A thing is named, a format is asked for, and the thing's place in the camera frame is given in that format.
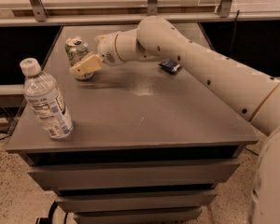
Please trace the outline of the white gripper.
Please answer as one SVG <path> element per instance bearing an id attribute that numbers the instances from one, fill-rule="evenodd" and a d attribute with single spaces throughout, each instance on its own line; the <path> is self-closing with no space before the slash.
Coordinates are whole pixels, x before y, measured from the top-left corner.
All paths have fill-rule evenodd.
<path id="1" fill-rule="evenodd" d="M 74 76 L 83 76 L 96 72 L 103 67 L 103 60 L 110 66 L 121 65 L 121 58 L 116 49 L 118 35 L 119 32 L 96 36 L 94 41 L 97 44 L 99 55 L 94 53 L 87 54 L 81 61 L 75 63 L 69 69 L 69 72 Z"/>

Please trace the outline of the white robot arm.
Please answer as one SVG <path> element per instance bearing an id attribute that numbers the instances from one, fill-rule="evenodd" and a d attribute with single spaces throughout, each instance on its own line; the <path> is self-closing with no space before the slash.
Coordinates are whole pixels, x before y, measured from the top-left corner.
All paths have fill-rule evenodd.
<path id="1" fill-rule="evenodd" d="M 97 52 L 70 68 L 82 76 L 103 64 L 155 58 L 181 65 L 267 139 L 259 154 L 248 224 L 280 224 L 280 80 L 184 37 L 168 20 L 148 16 L 130 31 L 99 35 Z"/>

